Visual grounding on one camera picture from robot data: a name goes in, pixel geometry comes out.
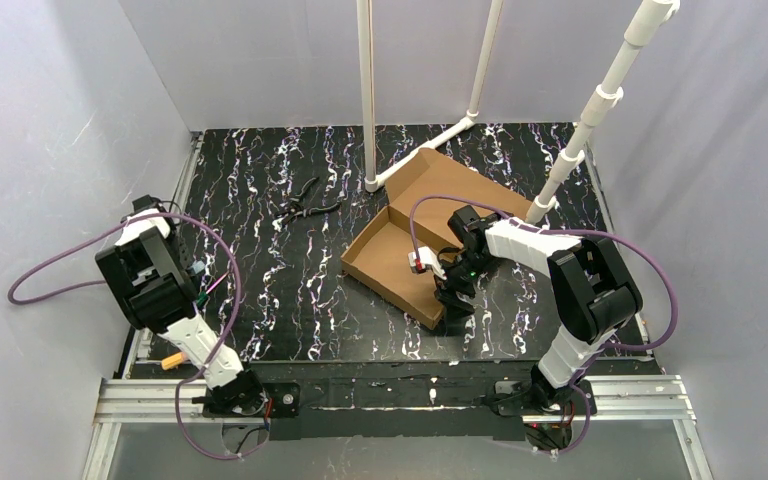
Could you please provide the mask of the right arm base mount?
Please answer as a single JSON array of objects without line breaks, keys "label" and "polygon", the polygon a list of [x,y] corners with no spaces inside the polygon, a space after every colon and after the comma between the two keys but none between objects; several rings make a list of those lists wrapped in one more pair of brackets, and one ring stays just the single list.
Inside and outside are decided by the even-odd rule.
[{"label": "right arm base mount", "polygon": [[526,381],[496,382],[479,404],[500,417],[546,417],[525,425],[526,440],[534,452],[553,456],[577,446],[597,413],[592,386],[581,375],[554,387],[536,368]]}]

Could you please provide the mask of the blue pen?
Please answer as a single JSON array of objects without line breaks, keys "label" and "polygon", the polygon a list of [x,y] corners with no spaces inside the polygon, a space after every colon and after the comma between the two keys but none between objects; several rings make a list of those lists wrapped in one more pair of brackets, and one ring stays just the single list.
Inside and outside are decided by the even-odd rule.
[{"label": "blue pen", "polygon": [[196,260],[188,267],[187,271],[190,276],[200,277],[204,274],[205,263],[201,260]]}]

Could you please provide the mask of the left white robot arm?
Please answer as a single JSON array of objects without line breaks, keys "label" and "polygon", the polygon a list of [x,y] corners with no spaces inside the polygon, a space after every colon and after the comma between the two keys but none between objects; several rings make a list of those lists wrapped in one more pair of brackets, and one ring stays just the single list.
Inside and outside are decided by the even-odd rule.
[{"label": "left white robot arm", "polygon": [[147,329],[202,368],[208,394],[201,401],[213,414],[253,415],[266,405],[257,376],[219,341],[197,310],[201,268],[184,264],[184,246],[171,219],[161,217],[161,200],[144,195],[113,246],[95,255],[96,264],[129,323]]}]

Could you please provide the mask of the orange small object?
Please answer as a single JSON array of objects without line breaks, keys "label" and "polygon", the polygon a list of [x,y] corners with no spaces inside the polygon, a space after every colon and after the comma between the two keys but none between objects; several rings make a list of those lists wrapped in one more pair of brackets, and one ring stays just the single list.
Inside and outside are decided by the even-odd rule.
[{"label": "orange small object", "polygon": [[164,371],[173,370],[187,363],[189,358],[184,352],[178,352],[161,360],[160,366]]}]

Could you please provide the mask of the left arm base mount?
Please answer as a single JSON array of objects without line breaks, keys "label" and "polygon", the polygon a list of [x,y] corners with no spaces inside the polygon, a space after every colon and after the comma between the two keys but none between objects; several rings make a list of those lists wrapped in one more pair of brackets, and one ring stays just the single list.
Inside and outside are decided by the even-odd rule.
[{"label": "left arm base mount", "polygon": [[301,388],[297,383],[263,383],[252,371],[240,372],[223,386],[208,387],[190,403],[200,405],[206,418],[255,418],[269,430],[275,419],[295,418],[299,414]]}]

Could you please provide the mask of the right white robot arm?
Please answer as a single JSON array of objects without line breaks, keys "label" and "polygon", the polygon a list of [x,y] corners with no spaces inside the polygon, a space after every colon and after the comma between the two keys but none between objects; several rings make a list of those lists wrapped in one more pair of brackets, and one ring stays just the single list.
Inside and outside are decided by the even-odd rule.
[{"label": "right white robot arm", "polygon": [[414,269],[432,270],[445,316],[472,314],[469,301],[478,276],[502,260],[551,282],[560,327],[531,371],[526,392],[534,403],[548,406],[566,397],[587,362],[643,307],[636,283],[608,238],[542,233],[516,217],[482,217],[470,206],[455,211],[448,226],[460,246],[437,253],[420,248],[420,257],[411,263]]}]

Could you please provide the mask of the brown cardboard box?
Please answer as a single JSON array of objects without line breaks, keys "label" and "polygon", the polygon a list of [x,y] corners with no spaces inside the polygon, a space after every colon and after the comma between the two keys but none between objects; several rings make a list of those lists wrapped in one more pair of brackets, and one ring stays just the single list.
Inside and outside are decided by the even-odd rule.
[{"label": "brown cardboard box", "polygon": [[461,245],[447,221],[464,203],[446,200],[446,195],[487,204],[520,218],[531,201],[429,148],[420,149],[391,175],[385,189],[389,204],[343,253],[342,269],[424,327],[433,329],[443,318],[443,306],[434,298],[433,275],[411,271],[409,217],[413,205],[425,196],[432,197],[415,213],[415,233],[419,245],[437,252]]}]

